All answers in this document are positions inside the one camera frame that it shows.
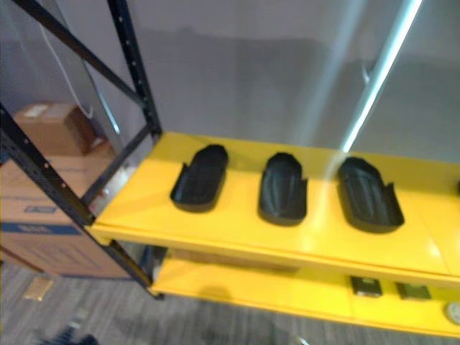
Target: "brown cardboard box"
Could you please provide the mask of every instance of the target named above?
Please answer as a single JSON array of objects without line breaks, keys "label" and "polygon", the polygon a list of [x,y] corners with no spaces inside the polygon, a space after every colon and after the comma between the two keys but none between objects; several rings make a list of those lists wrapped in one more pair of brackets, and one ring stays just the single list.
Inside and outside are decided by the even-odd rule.
[{"label": "brown cardboard box", "polygon": [[[111,161],[93,156],[51,156],[48,160],[79,196]],[[13,161],[0,172],[3,248],[50,274],[128,277]]]},{"label": "brown cardboard box", "polygon": [[21,257],[14,255],[13,253],[11,253],[9,250],[5,248],[0,249],[0,259],[2,261],[8,262],[16,266],[22,266],[22,267],[28,268],[29,270],[35,271],[35,272],[41,272],[41,270],[38,267],[35,267],[30,262],[24,261]]},{"label": "brown cardboard box", "polygon": [[96,139],[89,120],[75,104],[32,104],[14,120],[44,155],[81,156]]},{"label": "brown cardboard box", "polygon": [[219,254],[193,252],[191,250],[184,249],[170,249],[169,253],[172,257],[177,257],[178,259],[207,262],[214,264],[236,265],[244,267],[262,268],[266,270],[281,270],[287,272],[294,272],[299,269],[299,267],[284,266],[281,264],[254,261],[249,259],[242,259],[239,257],[227,257]]}]

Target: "black shoe insert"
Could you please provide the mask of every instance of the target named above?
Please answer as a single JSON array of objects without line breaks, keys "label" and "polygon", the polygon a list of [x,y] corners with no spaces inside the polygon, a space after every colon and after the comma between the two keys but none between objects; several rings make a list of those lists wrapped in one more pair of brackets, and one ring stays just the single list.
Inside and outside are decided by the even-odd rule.
[{"label": "black shoe insert", "polygon": [[198,151],[190,167],[185,163],[170,197],[185,211],[211,210],[219,198],[229,156],[221,145],[209,145]]},{"label": "black shoe insert", "polygon": [[339,168],[340,199],[348,221],[358,229],[386,233],[404,224],[393,184],[384,185],[379,171],[350,157]]},{"label": "black shoe insert", "polygon": [[287,153],[271,157],[262,176],[259,214],[270,223],[299,224],[307,214],[307,180],[302,166]]}]

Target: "lower shelf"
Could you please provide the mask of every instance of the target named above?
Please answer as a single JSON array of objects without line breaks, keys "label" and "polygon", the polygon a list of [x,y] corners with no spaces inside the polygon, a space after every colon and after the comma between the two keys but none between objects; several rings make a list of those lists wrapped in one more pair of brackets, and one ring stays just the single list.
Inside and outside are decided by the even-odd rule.
[{"label": "lower shelf", "polygon": [[328,321],[460,338],[460,326],[444,315],[460,289],[429,287],[432,299],[401,300],[393,282],[380,280],[383,296],[356,296],[349,277],[303,268],[297,272],[255,270],[168,257],[152,293],[170,293],[223,303],[310,316]]}]

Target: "yellow shelf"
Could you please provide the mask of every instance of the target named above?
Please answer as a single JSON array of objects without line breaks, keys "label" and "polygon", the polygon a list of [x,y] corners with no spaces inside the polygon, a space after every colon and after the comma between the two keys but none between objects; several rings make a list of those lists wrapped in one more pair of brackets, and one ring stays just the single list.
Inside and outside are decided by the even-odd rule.
[{"label": "yellow shelf", "polygon": [[[215,209],[188,213],[169,194],[182,163],[219,143],[229,153]],[[308,177],[308,214],[293,227],[257,214],[266,161],[295,155]],[[99,240],[121,239],[282,265],[321,267],[350,274],[436,286],[460,284],[460,165],[354,153],[394,182],[405,224],[390,234],[368,234],[346,221],[336,172],[345,155],[330,149],[235,139],[163,134],[132,179],[90,228]]]},{"label": "yellow shelf", "polygon": [[430,287],[432,300],[401,300],[395,284],[380,280],[383,296],[353,294],[349,277],[303,268],[295,273],[255,270],[167,258],[152,293],[223,303],[363,326],[460,338],[460,326],[443,314],[460,290]]}]

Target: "black metal upright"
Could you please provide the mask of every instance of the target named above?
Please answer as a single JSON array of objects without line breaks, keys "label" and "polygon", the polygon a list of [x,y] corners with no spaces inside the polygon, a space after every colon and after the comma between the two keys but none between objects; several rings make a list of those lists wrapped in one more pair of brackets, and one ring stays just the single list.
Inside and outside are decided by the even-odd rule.
[{"label": "black metal upright", "polygon": [[120,41],[124,58],[128,65],[131,78],[138,95],[145,102],[144,112],[145,121],[150,126],[152,134],[161,134],[161,124],[158,118],[157,109],[150,91],[149,81],[142,63],[141,53],[137,45],[136,34],[129,16],[128,6],[125,0],[108,0],[112,19],[116,33]]},{"label": "black metal upright", "polygon": [[[124,57],[135,85],[133,91],[120,77],[99,60],[83,43],[81,43],[66,27],[61,25],[46,9],[35,0],[12,0],[41,25],[50,30],[61,42],[67,45],[78,56],[92,65],[98,72],[111,81],[118,89],[134,100],[144,113],[146,125],[122,150],[115,160],[99,176],[96,182],[80,199],[56,173],[51,164],[42,156],[27,135],[17,126],[13,118],[0,104],[1,113],[1,146],[5,149],[18,166],[72,219],[83,231],[86,225],[95,221],[89,211],[88,204],[102,189],[123,161],[133,152],[142,140],[150,133],[154,138],[161,135],[162,129],[147,75],[144,71],[142,58],[131,23],[127,4],[124,0],[109,0],[109,6],[114,19]],[[112,257],[131,277],[143,287],[152,284],[150,264],[148,274],[127,255],[117,241],[112,240],[109,245],[100,247]],[[152,255],[152,248],[148,248],[146,255]]]},{"label": "black metal upright", "polygon": [[92,224],[94,215],[65,183],[0,104],[1,147],[77,225]]}]

